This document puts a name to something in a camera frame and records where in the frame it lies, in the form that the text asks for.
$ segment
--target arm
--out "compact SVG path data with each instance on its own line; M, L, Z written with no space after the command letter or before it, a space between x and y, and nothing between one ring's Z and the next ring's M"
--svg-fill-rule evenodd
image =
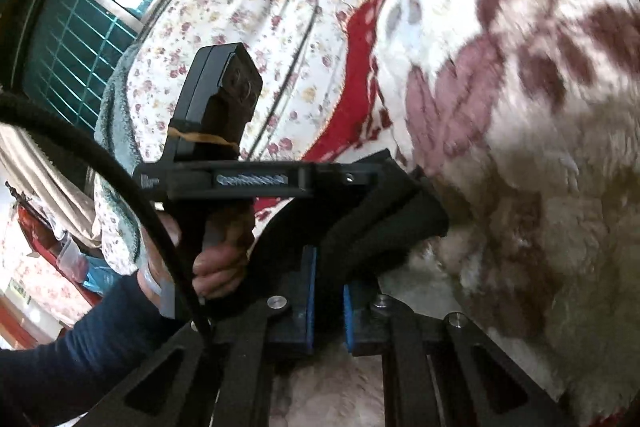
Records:
M177 223L161 218L179 243ZM238 287L254 226L253 209L245 203L210 216L207 230L215 233L205 233L203 251L193 264L198 295L214 299ZM153 279L169 278L144 232ZM216 238L211 245L209 236ZM0 424L26 415L32 425L49 427L91 409L180 327L158 313L158 300L137 272L123 277L62 339L26 351L0 350Z
M24 351L0 351L0 381L39 427L87 412L180 327L162 317L137 274L123 277L64 337Z

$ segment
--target curtain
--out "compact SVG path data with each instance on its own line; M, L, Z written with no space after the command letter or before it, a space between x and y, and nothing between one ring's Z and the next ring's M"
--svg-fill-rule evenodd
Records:
M11 185L40 198L65 230L89 248L100 247L94 201L53 166L26 131L0 124L0 166Z

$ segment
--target screw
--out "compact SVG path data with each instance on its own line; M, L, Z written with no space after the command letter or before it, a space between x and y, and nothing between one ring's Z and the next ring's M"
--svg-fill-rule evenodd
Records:
M274 295L267 299L267 306L272 310L279 310L287 305L287 298L282 295Z
M454 312L447 315L447 322L451 324L454 328L464 328L469 319L466 318L466 315L460 312Z
M196 326L196 323L193 321L191 321L191 329L193 331L198 331L198 327Z
M374 308L384 309L391 306L391 297L380 293L376 296L376 299L371 303Z

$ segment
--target navy sleeve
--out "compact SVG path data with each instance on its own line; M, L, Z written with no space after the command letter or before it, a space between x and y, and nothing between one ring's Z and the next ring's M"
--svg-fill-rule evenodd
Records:
M91 409L180 325L158 313L135 274L123 277L61 339L24 351L0 350L5 402L32 425L64 423Z

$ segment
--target hand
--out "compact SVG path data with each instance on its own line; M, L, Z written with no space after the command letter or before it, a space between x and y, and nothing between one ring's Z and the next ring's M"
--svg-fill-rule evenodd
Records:
M180 228L168 214L159 214L174 245L180 243ZM196 293L207 299L216 299L229 295L244 279L248 250L254 242L252 230L255 226L253 206L242 202L211 214L207 219L202 241L202 252L193 263L193 288ZM170 279L158 249L142 232L148 255L149 271L161 285ZM159 297L148 287L142 272L138 272L138 282L147 298L159 305Z

